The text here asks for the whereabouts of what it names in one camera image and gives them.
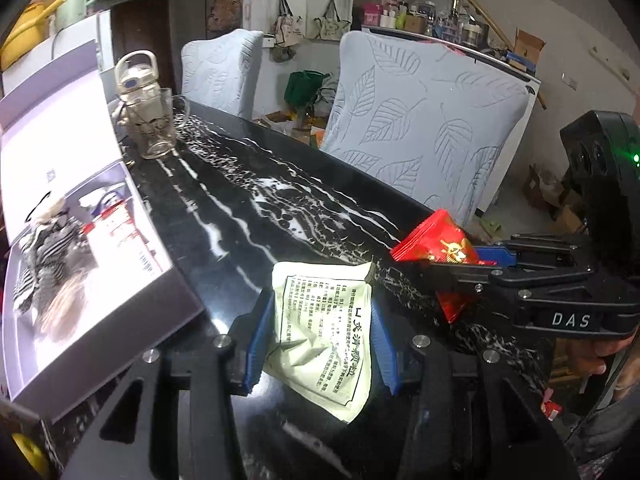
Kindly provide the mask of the green printed paper sachet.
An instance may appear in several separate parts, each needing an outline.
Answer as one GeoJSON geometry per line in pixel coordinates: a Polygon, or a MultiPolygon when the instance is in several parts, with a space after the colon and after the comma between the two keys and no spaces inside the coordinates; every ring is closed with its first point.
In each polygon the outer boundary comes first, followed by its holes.
{"type": "Polygon", "coordinates": [[[265,372],[349,424],[369,399],[374,265],[279,262],[265,372]]]}

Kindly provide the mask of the red snack packet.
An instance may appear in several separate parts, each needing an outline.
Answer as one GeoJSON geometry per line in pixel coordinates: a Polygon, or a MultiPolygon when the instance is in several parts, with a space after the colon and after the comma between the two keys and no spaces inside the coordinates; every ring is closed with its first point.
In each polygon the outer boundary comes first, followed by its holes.
{"type": "Polygon", "coordinates": [[[437,209],[421,222],[404,240],[390,250],[396,262],[479,264],[495,266],[482,260],[462,229],[451,219],[446,209],[437,209]]]}

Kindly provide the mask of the red white barcode packet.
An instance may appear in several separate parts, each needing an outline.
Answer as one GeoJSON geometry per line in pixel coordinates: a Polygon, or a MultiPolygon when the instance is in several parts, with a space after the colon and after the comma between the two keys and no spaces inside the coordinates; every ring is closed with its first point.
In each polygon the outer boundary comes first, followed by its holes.
{"type": "Polygon", "coordinates": [[[98,269],[117,289],[133,295],[163,273],[134,222],[131,198],[103,197],[82,232],[98,269]]]}

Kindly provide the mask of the black white ruffled cloth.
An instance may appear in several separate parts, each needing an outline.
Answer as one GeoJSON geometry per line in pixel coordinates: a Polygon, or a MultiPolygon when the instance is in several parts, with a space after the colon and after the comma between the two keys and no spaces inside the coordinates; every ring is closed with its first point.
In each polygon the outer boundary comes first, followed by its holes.
{"type": "Polygon", "coordinates": [[[13,310],[30,315],[40,337],[64,339],[75,330],[85,304],[85,281],[96,268],[85,225],[63,197],[43,197],[27,216],[18,241],[21,271],[13,289],[13,310]]]}

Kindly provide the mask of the near leaf-pattern chair cover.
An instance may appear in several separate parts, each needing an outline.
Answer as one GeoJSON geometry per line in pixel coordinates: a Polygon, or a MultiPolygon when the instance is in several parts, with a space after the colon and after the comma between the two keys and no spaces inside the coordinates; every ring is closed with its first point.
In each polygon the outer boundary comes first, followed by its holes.
{"type": "Polygon", "coordinates": [[[444,44],[349,32],[321,148],[465,226],[529,96],[444,44]]]}

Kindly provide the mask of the leaf-pattern chair cover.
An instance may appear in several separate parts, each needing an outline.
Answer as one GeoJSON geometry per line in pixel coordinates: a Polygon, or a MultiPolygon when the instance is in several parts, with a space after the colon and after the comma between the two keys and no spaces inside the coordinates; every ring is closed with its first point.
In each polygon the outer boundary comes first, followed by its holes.
{"type": "Polygon", "coordinates": [[[444,44],[349,32],[321,148],[465,226],[529,96],[444,44]]]}
{"type": "Polygon", "coordinates": [[[191,102],[250,120],[264,34],[238,28],[182,47],[182,94],[191,102]]]}

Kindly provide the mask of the lavender open gift box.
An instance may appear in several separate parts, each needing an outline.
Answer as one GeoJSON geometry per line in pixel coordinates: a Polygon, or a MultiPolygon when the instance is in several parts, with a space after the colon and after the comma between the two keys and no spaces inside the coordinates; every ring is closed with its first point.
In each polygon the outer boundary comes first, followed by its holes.
{"type": "Polygon", "coordinates": [[[61,418],[201,313],[122,160],[93,42],[2,100],[1,200],[2,352],[23,408],[61,418]]]}

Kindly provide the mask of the yellow lemon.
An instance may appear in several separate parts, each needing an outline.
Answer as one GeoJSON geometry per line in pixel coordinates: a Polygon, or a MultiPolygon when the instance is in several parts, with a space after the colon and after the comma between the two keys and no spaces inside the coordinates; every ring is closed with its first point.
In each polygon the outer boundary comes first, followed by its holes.
{"type": "Polygon", "coordinates": [[[40,450],[40,447],[35,444],[35,441],[26,434],[18,434],[14,432],[12,438],[21,450],[26,460],[32,465],[32,468],[38,472],[40,478],[43,480],[50,479],[50,466],[47,456],[40,450]]]}

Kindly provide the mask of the green bag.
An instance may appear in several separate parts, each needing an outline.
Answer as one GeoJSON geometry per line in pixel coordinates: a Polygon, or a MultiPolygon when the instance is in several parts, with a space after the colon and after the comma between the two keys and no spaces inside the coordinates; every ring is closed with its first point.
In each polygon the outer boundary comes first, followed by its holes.
{"type": "Polygon", "coordinates": [[[284,92],[285,103],[293,108],[308,106],[328,78],[329,74],[316,70],[300,70],[290,73],[284,92]]]}

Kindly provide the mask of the far leaf-pattern chair cover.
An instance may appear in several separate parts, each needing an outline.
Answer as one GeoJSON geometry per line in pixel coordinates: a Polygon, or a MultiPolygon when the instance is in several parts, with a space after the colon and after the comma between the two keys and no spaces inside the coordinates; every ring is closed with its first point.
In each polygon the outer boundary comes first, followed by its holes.
{"type": "Polygon", "coordinates": [[[250,120],[264,34],[238,28],[182,47],[182,94],[191,102],[250,120]]]}

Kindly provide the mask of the white kettle bottle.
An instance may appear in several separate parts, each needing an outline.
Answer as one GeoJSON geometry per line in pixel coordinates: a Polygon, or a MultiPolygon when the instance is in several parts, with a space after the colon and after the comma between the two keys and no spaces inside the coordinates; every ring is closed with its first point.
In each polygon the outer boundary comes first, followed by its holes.
{"type": "Polygon", "coordinates": [[[135,124],[149,124],[162,117],[160,71],[153,52],[125,54],[114,67],[114,77],[122,108],[135,124]]]}

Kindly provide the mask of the yellow pot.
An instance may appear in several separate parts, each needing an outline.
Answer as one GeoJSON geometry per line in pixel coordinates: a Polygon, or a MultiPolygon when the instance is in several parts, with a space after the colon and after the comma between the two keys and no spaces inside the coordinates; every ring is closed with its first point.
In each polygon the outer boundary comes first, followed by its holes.
{"type": "Polygon", "coordinates": [[[31,51],[44,40],[44,25],[66,0],[54,0],[48,6],[43,2],[30,4],[18,18],[1,47],[1,69],[7,70],[24,54],[31,51]]]}

